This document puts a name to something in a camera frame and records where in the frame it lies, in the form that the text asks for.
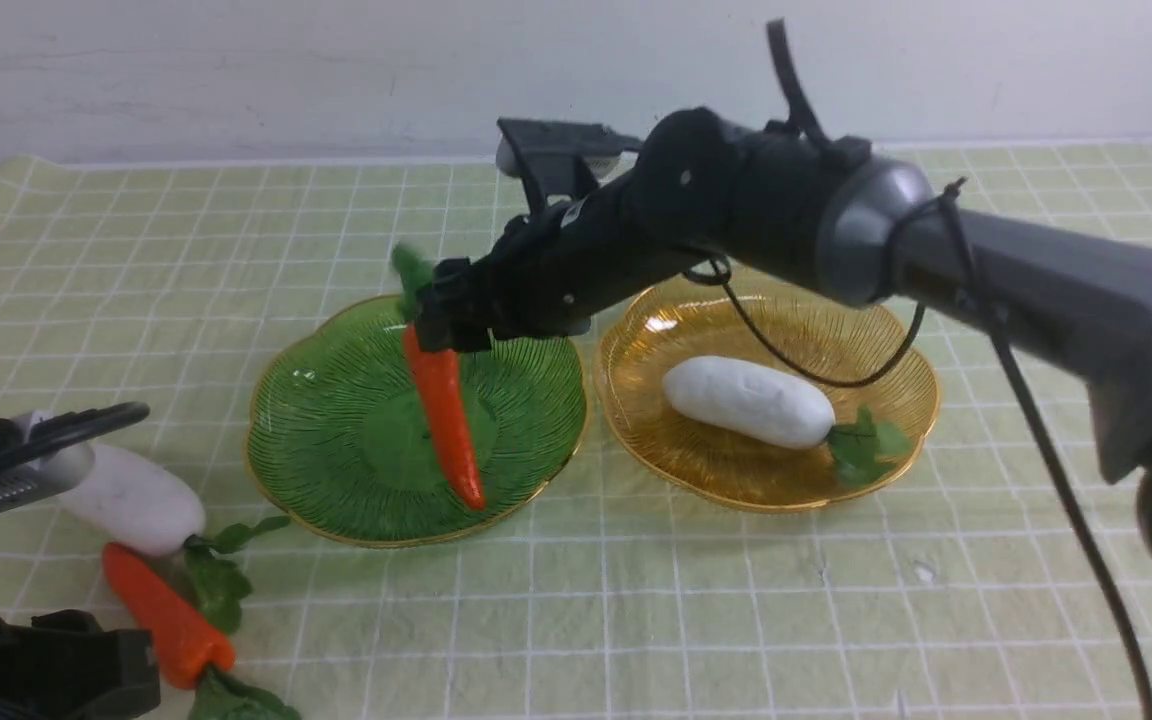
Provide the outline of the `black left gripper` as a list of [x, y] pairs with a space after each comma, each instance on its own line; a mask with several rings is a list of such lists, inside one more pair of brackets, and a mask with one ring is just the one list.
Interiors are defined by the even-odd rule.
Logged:
[[0, 719], [137, 719], [160, 706], [151, 635], [86, 611], [0, 617]]

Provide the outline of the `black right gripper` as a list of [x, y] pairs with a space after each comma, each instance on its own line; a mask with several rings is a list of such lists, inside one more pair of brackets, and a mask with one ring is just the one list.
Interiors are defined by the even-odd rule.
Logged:
[[435, 263], [416, 295], [417, 342], [425, 353], [480, 354], [492, 350], [492, 336], [577, 334], [591, 316], [689, 272], [704, 256], [646, 232], [630, 188], [607, 184], [515, 225], [480, 259]]

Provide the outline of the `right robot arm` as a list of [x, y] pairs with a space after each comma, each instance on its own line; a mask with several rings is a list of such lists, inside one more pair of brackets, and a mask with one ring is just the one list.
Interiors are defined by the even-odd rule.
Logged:
[[867, 141], [673, 111], [596, 184], [579, 124], [500, 119], [532, 205], [493, 250], [417, 293], [425, 350], [566, 338], [713, 256], [844, 306], [902, 296], [1064, 370], [1087, 389], [1102, 479], [1143, 471], [1152, 555], [1152, 247], [958, 209]]

